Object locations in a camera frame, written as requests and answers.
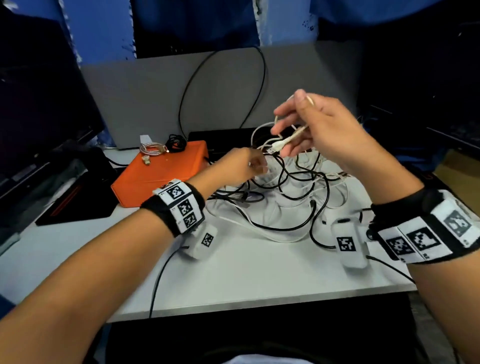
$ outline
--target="gray panel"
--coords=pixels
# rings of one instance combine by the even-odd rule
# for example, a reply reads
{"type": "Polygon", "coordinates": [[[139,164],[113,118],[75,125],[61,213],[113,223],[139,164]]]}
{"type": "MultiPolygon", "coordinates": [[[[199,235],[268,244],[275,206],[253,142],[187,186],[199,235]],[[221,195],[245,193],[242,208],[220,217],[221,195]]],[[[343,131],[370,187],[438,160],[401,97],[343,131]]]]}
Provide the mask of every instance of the gray panel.
{"type": "MultiPolygon", "coordinates": [[[[304,88],[340,99],[354,114],[361,44],[322,41],[262,48],[267,79],[259,104],[245,124],[273,121],[273,110],[304,88]]],[[[182,92],[208,53],[122,61],[82,67],[85,80],[119,148],[137,147],[139,135],[165,142],[180,133],[182,92]]],[[[182,108],[182,125],[191,131],[238,128],[260,88],[263,65],[253,48],[214,55],[193,80],[182,108]]]]}

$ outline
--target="person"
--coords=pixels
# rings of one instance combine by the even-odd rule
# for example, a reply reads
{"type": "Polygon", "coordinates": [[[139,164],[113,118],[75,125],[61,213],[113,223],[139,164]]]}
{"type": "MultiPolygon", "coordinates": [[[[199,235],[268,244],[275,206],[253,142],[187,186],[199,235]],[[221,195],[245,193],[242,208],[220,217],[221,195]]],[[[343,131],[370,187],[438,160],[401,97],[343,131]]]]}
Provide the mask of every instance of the person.
{"type": "MultiPolygon", "coordinates": [[[[271,132],[306,123],[308,131],[280,155],[311,147],[358,178],[372,202],[387,204],[423,189],[422,182],[369,136],[334,98],[298,90],[275,110],[271,132]]],[[[233,149],[188,182],[207,199],[224,185],[266,172],[258,150],[233,149]]],[[[140,208],[70,256],[0,321],[2,363],[80,363],[101,326],[135,291],[173,241],[165,223],[140,208]]],[[[467,363],[480,362],[480,253],[408,265],[420,295],[467,363]]]]}

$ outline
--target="white plastic sensor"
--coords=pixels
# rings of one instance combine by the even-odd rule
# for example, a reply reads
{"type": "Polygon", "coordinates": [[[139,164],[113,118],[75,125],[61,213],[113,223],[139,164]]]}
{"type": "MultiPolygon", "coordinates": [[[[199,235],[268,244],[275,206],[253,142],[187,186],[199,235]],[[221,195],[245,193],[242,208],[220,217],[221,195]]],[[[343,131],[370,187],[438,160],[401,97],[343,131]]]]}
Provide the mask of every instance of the white plastic sensor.
{"type": "Polygon", "coordinates": [[[332,223],[332,235],[340,261],[347,268],[366,268],[367,244],[360,232],[360,221],[356,217],[338,218],[332,223]]]}
{"type": "Polygon", "coordinates": [[[215,226],[203,222],[187,235],[183,246],[188,246],[188,248],[181,251],[198,260],[207,259],[215,249],[217,235],[218,229],[215,226]]]}
{"type": "MultiPolygon", "coordinates": [[[[315,105],[312,98],[308,95],[307,95],[307,100],[309,100],[312,105],[315,105]]],[[[272,146],[270,148],[267,149],[267,152],[270,153],[270,154],[279,152],[280,150],[283,149],[283,147],[286,144],[290,143],[293,139],[300,136],[300,134],[302,134],[307,128],[308,128],[308,125],[304,125],[304,126],[298,128],[297,130],[295,130],[295,132],[292,134],[292,136],[289,136],[286,139],[276,141],[275,143],[272,144],[272,146]]]]}

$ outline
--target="white tabletop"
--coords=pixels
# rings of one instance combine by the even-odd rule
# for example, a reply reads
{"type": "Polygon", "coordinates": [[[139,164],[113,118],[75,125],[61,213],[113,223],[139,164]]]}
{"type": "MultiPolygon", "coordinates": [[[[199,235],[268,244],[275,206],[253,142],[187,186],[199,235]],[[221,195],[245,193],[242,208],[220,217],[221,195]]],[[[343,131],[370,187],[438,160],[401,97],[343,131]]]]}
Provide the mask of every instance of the white tabletop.
{"type": "MultiPolygon", "coordinates": [[[[137,151],[112,150],[106,154],[119,163],[128,163],[137,151]]],[[[370,204],[358,180],[349,178],[347,184],[348,203],[325,213],[330,222],[337,217],[352,216],[370,204]]],[[[68,256],[135,210],[117,206],[108,218],[48,226],[30,225],[21,234],[21,240],[0,256],[0,294],[19,303],[68,256]]],[[[370,262],[364,270],[346,270],[335,251],[318,248],[309,237],[297,243],[276,243],[241,226],[219,222],[208,213],[206,217],[221,226],[218,247],[211,257],[202,261],[183,255],[172,258],[158,286],[153,316],[416,289],[406,278],[377,262],[370,262]]],[[[321,226],[315,235],[317,240],[333,244],[328,226],[321,226]]],[[[176,241],[163,254],[152,273],[110,321],[148,317],[156,277],[179,243],[176,241]]],[[[406,266],[391,261],[378,243],[369,243],[368,246],[371,255],[408,274],[406,266]]]]}

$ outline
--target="orange case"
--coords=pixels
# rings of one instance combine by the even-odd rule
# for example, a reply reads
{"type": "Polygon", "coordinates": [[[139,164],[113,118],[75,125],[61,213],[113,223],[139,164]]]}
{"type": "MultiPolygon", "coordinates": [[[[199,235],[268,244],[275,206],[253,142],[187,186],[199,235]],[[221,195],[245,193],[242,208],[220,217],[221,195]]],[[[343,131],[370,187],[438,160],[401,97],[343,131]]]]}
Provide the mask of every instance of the orange case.
{"type": "Polygon", "coordinates": [[[208,166],[207,143],[188,142],[183,152],[150,157],[150,165],[139,153],[112,184],[112,190],[123,207],[139,207],[152,196],[152,191],[178,178],[186,181],[208,166]]]}

